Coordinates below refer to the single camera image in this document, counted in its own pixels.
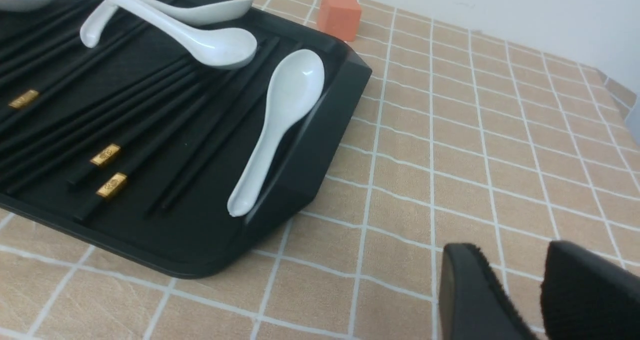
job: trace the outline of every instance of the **black chopstick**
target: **black chopstick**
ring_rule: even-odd
[[[111,20],[116,23],[124,17],[124,13],[118,13]],[[12,58],[0,65],[0,89],[9,85],[16,79],[45,65],[50,60],[58,58],[71,49],[82,46],[82,40],[78,36],[78,28],[72,28],[50,40],[44,40],[38,46]]]
[[[87,0],[82,3],[75,3],[75,7],[71,10],[67,10],[64,14],[61,14],[57,19],[48,22],[42,26],[35,26],[34,29],[29,31],[26,35],[23,35],[15,44],[2,47],[0,51],[0,63],[13,58],[16,54],[19,54],[23,48],[32,46],[39,42],[43,38],[47,37],[51,31],[55,31],[60,28],[66,28],[69,21],[78,17],[87,8],[94,6],[97,0]]]
[[[196,75],[190,69],[182,69],[177,72],[177,76],[169,77],[156,87],[150,88],[115,106],[103,116],[88,122],[84,126],[64,136],[56,134],[54,137],[42,138],[38,142],[21,149],[6,158],[0,163],[0,169],[4,172],[0,175],[0,183],[28,169],[32,165],[47,162],[52,156],[64,151],[67,146],[81,142],[83,138],[102,137],[113,131],[114,124],[124,124],[124,122],[136,117],[141,111],[147,110],[163,101],[168,96],[181,90],[183,87],[194,83]]]
[[[79,142],[76,142],[75,139],[73,141],[64,140],[64,142],[62,142],[64,144],[57,144],[55,147],[52,147],[47,151],[34,156],[34,158],[30,158],[28,161],[21,163],[16,168],[11,169],[8,173],[2,174],[2,179],[0,179],[0,182],[4,183],[7,180],[10,180],[11,178],[19,175],[29,167],[32,167],[34,165],[37,167],[38,163],[45,162],[44,166],[37,168],[37,170],[32,171],[28,176],[21,178],[20,181],[14,183],[13,185],[11,185],[11,187],[8,187],[6,192],[7,194],[11,195],[20,191],[27,185],[33,183],[34,181],[37,181],[48,172],[57,168],[62,163],[71,159],[75,154],[78,154],[78,152],[82,151],[87,146],[92,145],[106,135],[112,133],[115,130],[118,130],[121,126],[126,124],[126,122],[129,122],[131,119],[142,115],[144,112],[148,112],[153,106],[157,105],[158,102],[165,100],[168,96],[171,96],[176,91],[183,89],[185,86],[192,85],[196,82],[196,80],[197,77],[194,73],[186,75],[182,79],[172,84],[169,88],[165,89],[165,91],[156,94],[154,97],[138,105],[135,109],[127,112],[122,117],[119,117],[118,119],[110,122],[107,126],[101,127],[98,131],[82,133],[82,140],[78,140]],[[67,151],[64,151],[64,153],[62,153],[64,147],[68,146],[69,144],[75,145],[73,145],[71,149],[68,149]]]
[[[120,168],[106,183],[100,187],[94,195],[78,210],[73,216],[76,222],[86,222],[89,217],[105,200],[115,196],[126,185],[128,179],[139,170],[146,161],[156,154],[166,142],[174,136],[203,106],[211,101],[209,94],[204,94],[191,106],[181,113],[162,133],[154,137],[145,147],[142,148],[135,158],[129,160]]]
[[[240,87],[241,89],[244,88],[247,83],[249,83],[249,81],[255,75],[256,70],[261,67],[261,65],[269,57],[270,53],[276,48],[278,43],[279,38],[274,38],[270,40],[270,42],[268,42],[268,44],[265,46],[265,50],[263,51],[262,56],[258,56],[258,59],[256,60],[258,66],[254,68],[254,72],[250,72],[244,79],[245,83],[242,87]],[[301,47],[302,44],[298,43],[294,46],[293,49],[291,49],[291,51],[297,51]],[[234,94],[233,96],[229,97],[231,103],[235,103],[236,97],[238,97],[238,95],[239,94]],[[240,113],[240,116],[236,118],[236,121],[233,122],[233,124],[231,124],[230,126],[225,127],[224,130],[222,130],[221,135],[208,149],[208,152],[206,152],[205,156],[201,157],[198,161],[195,161],[195,164],[188,168],[188,165],[194,162],[197,152],[202,149],[211,133],[213,133],[213,130],[217,127],[218,122],[220,122],[220,120],[222,119],[222,116],[228,111],[228,108],[216,114],[216,117],[210,122],[208,129],[206,129],[206,131],[203,131],[199,138],[194,142],[195,146],[192,147],[192,151],[190,152],[190,154],[188,154],[183,159],[179,167],[177,167],[177,171],[174,172],[173,177],[167,184],[166,188],[162,192],[160,192],[158,198],[155,199],[153,203],[151,203],[151,206],[148,208],[147,213],[153,212],[157,204],[160,203],[160,200],[163,198],[163,195],[165,193],[167,193],[166,197],[164,197],[164,201],[162,201],[162,203],[160,204],[160,208],[163,211],[169,210],[174,205],[174,203],[176,203],[180,196],[182,196],[183,192],[185,192],[186,188],[190,185],[190,183],[192,183],[196,176],[198,176],[205,165],[210,162],[211,158],[213,158],[218,149],[224,144],[224,142],[226,142],[227,138],[229,138],[229,136],[234,132],[238,125],[240,125],[247,113],[249,113],[249,111],[258,103],[259,99],[261,99],[262,96],[263,92],[258,92],[254,97],[250,97],[249,101],[246,102],[244,111]]]
[[[127,84],[125,87],[115,89],[106,96],[87,103],[82,108],[79,108],[65,117],[56,119],[48,124],[39,126],[36,129],[32,129],[31,131],[10,138],[7,142],[0,144],[0,154],[8,154],[9,151],[26,142],[33,145],[37,142],[36,139],[41,137],[44,133],[46,133],[47,137],[57,137],[61,134],[69,133],[74,129],[78,129],[80,126],[83,126],[83,124],[86,124],[89,121],[94,121],[105,115],[106,112],[112,110],[121,102],[130,99],[144,90],[148,91],[154,87],[162,87],[163,83],[172,83],[176,79],[179,79],[180,74],[176,74],[176,72],[188,67],[188,65],[188,56],[180,56],[162,69],[159,69],[142,79],[133,80],[132,83]]]
[[[44,55],[35,58],[35,60],[31,61],[29,64],[25,64],[18,69],[11,70],[9,74],[6,74],[5,76],[2,76],[0,78],[0,89],[16,81],[16,79],[19,79],[26,74],[34,71],[41,65],[46,64],[55,58],[58,58],[58,56],[66,54],[66,52],[71,51],[72,49],[78,48],[80,45],[82,45],[82,40],[80,40],[80,38],[71,38],[52,51],[46,52]]]
[[[124,44],[133,39],[140,31],[147,28],[144,21],[136,21],[135,26],[131,26],[115,34],[111,39],[105,42],[103,46],[89,49],[82,56],[76,58],[71,64],[67,65],[64,70],[58,72],[57,76],[38,89],[30,89],[23,95],[9,102],[8,106],[3,107],[4,112],[0,113],[0,135],[11,129],[14,124],[26,117],[49,99],[71,85],[74,81],[87,71],[98,64],[101,60],[110,56],[120,49]]]
[[[78,37],[78,29],[75,27],[67,29],[55,37],[43,39],[37,46],[31,47],[28,51],[23,51],[20,52],[20,54],[14,55],[11,60],[2,62],[2,64],[0,64],[0,75],[5,75],[19,69],[19,67],[29,63],[35,58],[51,51],[55,51],[56,48],[64,46],[70,40],[75,40],[76,44],[82,43],[80,41],[80,37]]]
[[[42,28],[42,26],[44,26],[45,24],[48,24],[52,21],[57,20],[58,17],[61,17],[62,15],[66,14],[68,11],[74,8],[77,8],[77,6],[78,6],[77,3],[70,2],[65,4],[63,7],[57,8],[53,12],[48,13],[44,17],[41,17],[40,19],[33,22],[29,26],[26,26],[25,28],[20,29],[19,31],[16,31],[16,33],[10,33],[6,37],[0,38],[0,46],[4,46],[6,43],[14,42],[14,41],[22,42],[23,37],[28,33],[31,33],[32,31],[37,30],[39,28]]]
[[[73,174],[71,174],[71,176],[66,180],[66,183],[71,189],[80,185],[96,171],[111,163],[120,153],[122,153],[123,150],[126,150],[126,146],[137,140],[140,135],[146,133],[170,112],[178,109],[178,107],[183,105],[183,103],[185,103],[189,98],[190,97],[176,98],[175,101],[172,101],[164,106],[160,111],[154,113],[151,117],[140,122],[140,124],[138,124],[133,130],[121,135],[117,140],[114,140],[114,142],[110,143],[105,147],[105,149],[96,154],[96,156],[89,159],[88,162],[77,167]]]

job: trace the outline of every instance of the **tray rim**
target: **tray rim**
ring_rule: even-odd
[[[281,164],[276,171],[276,175],[268,184],[265,184],[266,190],[264,190],[260,195],[256,202],[256,207],[254,207],[254,209],[246,216],[246,219],[248,220],[238,219],[238,221],[244,221],[244,226],[240,233],[235,236],[234,240],[231,240],[230,249],[228,251],[221,252],[221,256],[202,263],[183,263],[172,261],[123,242],[117,238],[108,236],[105,233],[100,233],[99,231],[87,228],[82,224],[77,224],[43,208],[19,201],[7,194],[0,194],[0,205],[2,205],[2,208],[168,276],[180,279],[198,279],[212,276],[230,265],[238,258],[238,256],[244,254],[251,247],[260,242],[260,240],[263,240],[267,235],[269,235],[272,230],[286,222],[292,215],[295,215],[298,211],[311,203],[320,189],[320,185],[327,173],[331,159],[338,150],[339,142],[342,135],[345,133],[346,126],[354,113],[355,106],[357,105],[364,87],[371,76],[372,70],[349,46],[349,44],[342,40],[269,12],[257,8],[252,8],[252,10],[254,12],[258,12],[262,17],[286,22],[292,25],[295,30],[307,31],[314,33],[316,37],[319,35],[323,39],[330,40],[334,44],[333,46],[341,47],[343,51],[346,52],[346,58],[343,63],[339,65],[333,82],[324,92],[322,98],[318,101],[318,104],[314,107],[310,115],[304,121],[304,124],[302,124],[298,130],[292,144],[288,151],[286,151],[286,156],[284,156],[284,159],[281,161]],[[354,78],[359,82],[359,85],[355,88],[352,86]],[[331,148],[331,151],[326,152],[323,162],[320,162],[322,177],[319,178],[318,176],[315,176],[314,179],[309,179],[307,182],[304,182],[304,186],[301,181],[298,181],[297,183],[291,183],[290,181],[286,182],[287,179],[285,179],[285,176],[292,176],[290,174],[291,167],[288,167],[291,159],[305,156],[304,154],[301,154],[300,143],[309,132],[310,127],[313,126],[312,123],[318,122],[313,115],[316,114],[324,104],[326,104],[325,102],[329,101],[332,97],[336,97],[336,93],[343,92],[345,88],[353,88],[354,91],[352,92],[358,93],[357,99],[352,101],[352,106],[350,106],[348,116],[341,114],[342,117],[340,119],[335,119],[336,128],[333,130],[334,133],[336,133],[336,130],[338,131],[337,133],[339,133],[339,137],[336,139],[334,136],[330,139],[329,147]],[[301,197],[295,207],[292,207],[292,210],[287,212],[288,215],[279,215],[274,217],[273,214],[270,214],[272,211],[266,211],[265,202],[269,201],[269,199],[280,196],[280,194],[285,191],[290,192],[291,195],[301,195]]]

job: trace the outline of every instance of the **orange foam cube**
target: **orange foam cube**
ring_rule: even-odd
[[[356,39],[362,8],[358,0],[322,0],[318,12],[318,30],[346,42]]]

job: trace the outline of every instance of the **spoon handle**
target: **spoon handle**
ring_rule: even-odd
[[[94,48],[100,41],[103,30],[114,16],[118,6],[111,0],[103,0],[80,27],[80,39],[87,48]]]
[[[263,127],[249,162],[226,204],[232,217],[246,215],[256,204],[283,136],[284,132],[278,127],[269,127],[269,124]]]
[[[187,32],[193,30],[190,26],[181,23],[169,17],[165,13],[162,13],[160,10],[153,8],[146,3],[142,3],[139,0],[109,0],[114,5],[117,5],[123,9],[126,9],[133,14],[141,17],[142,19],[148,21],[153,24],[160,30],[167,33],[170,37],[177,40],[183,47],[187,50],[190,50],[191,47],[191,38],[187,35]]]

